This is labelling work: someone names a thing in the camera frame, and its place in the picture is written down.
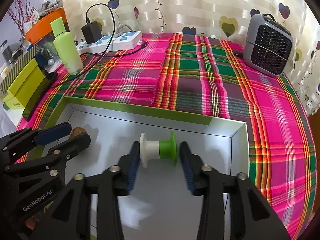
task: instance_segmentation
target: open box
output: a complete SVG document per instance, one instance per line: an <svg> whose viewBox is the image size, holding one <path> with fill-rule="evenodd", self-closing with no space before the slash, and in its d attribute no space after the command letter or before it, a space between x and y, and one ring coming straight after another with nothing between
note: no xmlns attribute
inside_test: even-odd
<svg viewBox="0 0 320 240"><path fill-rule="evenodd" d="M168 140L174 131L177 145L189 144L191 152L205 164L224 174L249 174L249 145L245 122L199 114L136 106L93 99L63 97L46 128L69 122L91 136L91 145L67 162L66 183L76 173L92 176L118 163L128 154L142 132L147 140ZM59 142L47 145L42 153ZM225 202L225 239L230 239L230 213ZM134 190L119 197L124 238L195 240L203 197L187 190L180 159L174 167L170 160L151 160L148 168L139 167ZM92 197L91 234L96 236L97 196Z"/></svg>

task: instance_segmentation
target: white cable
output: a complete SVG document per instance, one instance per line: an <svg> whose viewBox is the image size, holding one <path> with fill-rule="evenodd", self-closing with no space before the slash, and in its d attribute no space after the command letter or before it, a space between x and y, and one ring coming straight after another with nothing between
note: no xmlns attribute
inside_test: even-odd
<svg viewBox="0 0 320 240"><path fill-rule="evenodd" d="M248 40L246 40L247 42L249 42L249 43L251 43L251 44L253 44L253 45L256 45L256 46L258 46L258 47L260 47L260 48L263 48L263 49L265 49L265 50L267 50L267 51L270 51L270 52L272 52L273 54L276 54L275 52L273 52L272 50L270 50L270 49L267 49L267 48L265 48L265 47L262 47L262 46L260 46L260 45L258 45L258 44L255 44L255 43L253 43L253 42L251 42L251 41L248 41ZM284 59L285 61L288 61L287 59L285 59L284 57L281 57L280 55L278 55L278 54L276 54L278 57L280 57L280 58L282 58L282 59Z"/></svg>
<svg viewBox="0 0 320 240"><path fill-rule="evenodd" d="M123 26L126 26L131 32L133 32L134 30L127 24L125 23L121 23L119 26L118 26L118 30L121 29Z"/></svg>

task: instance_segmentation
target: power strip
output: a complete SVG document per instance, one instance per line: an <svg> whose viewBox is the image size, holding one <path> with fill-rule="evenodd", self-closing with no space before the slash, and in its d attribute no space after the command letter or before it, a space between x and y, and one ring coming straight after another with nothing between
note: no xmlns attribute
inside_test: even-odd
<svg viewBox="0 0 320 240"><path fill-rule="evenodd" d="M81 55L86 52L102 53L106 49L111 35L103 36L95 43L87 44L86 41L80 42L77 45L78 53ZM134 49L137 45L142 44L142 32L124 33L118 38L113 38L107 51L118 51Z"/></svg>

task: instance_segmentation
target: orange tray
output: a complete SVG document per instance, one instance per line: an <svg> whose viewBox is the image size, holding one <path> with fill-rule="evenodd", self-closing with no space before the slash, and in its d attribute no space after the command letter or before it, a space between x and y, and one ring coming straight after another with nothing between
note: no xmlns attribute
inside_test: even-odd
<svg viewBox="0 0 320 240"><path fill-rule="evenodd" d="M26 33L25 40L30 41L32 44L36 44L52 32L50 23L60 17L62 17L63 23L67 22L67 17L63 8L59 8L58 10L47 14Z"/></svg>

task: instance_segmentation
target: black cable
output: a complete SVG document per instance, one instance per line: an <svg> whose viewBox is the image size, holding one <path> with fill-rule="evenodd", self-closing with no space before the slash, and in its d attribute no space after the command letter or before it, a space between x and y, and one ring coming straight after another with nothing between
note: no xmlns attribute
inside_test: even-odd
<svg viewBox="0 0 320 240"><path fill-rule="evenodd" d="M136 52L138 52L139 50L142 50L144 49L145 47L147 46L147 42L145 41L144 43L142 43L141 47L133 52L130 52L130 53L126 53L126 54L122 54L122 55L113 55L113 56L108 56L108 55L105 55L105 56L101 56L103 58L108 58L108 57L122 57L122 56L128 56L128 55L132 55ZM85 52L83 54L81 54L80 56L84 56L84 55L99 55L97 53L91 53L91 52Z"/></svg>
<svg viewBox="0 0 320 240"><path fill-rule="evenodd" d="M90 6L89 9L87 10L87 12L85 13L85 21L86 21L87 24L90 23L90 19L88 18L88 11L89 11L92 7L94 7L94 6L96 6L96 5L105 5L105 6L107 6L108 9L109 9L109 11L110 11L110 13L111 13L112 20L113 20L113 33L112 33L112 35L111 35L110 41L109 41L109 43L108 43L105 51L98 57L98 60L97 60L96 62L94 62L94 63L92 64L92 66L90 66L90 67L87 68L86 71L80 73L79 75L77 75L77 76L75 76L75 77L73 77L73 78L71 78L71 79L69 79L69 80L63 81L63 82L55 85L55 86L52 87L52 88L55 88L55 87L60 86L60 85L63 85L64 83L67 83L67 82L69 82L69 81L75 80L76 78L78 78L78 77L80 77L80 76L83 76L85 73L87 73L89 70L91 70L91 69L93 68L93 66L96 65L96 64L100 61L100 59L102 59L103 55L107 52L107 50L108 50L108 48L109 48L109 46L110 46L110 44L111 44L111 42L112 42L113 36L115 35L116 22L115 22L115 18L114 18L114 16L113 16L113 13L112 13L112 11L111 11L111 9L110 9L110 7L109 7L108 5L106 5L105 3L96 3L96 4L92 5L92 6Z"/></svg>

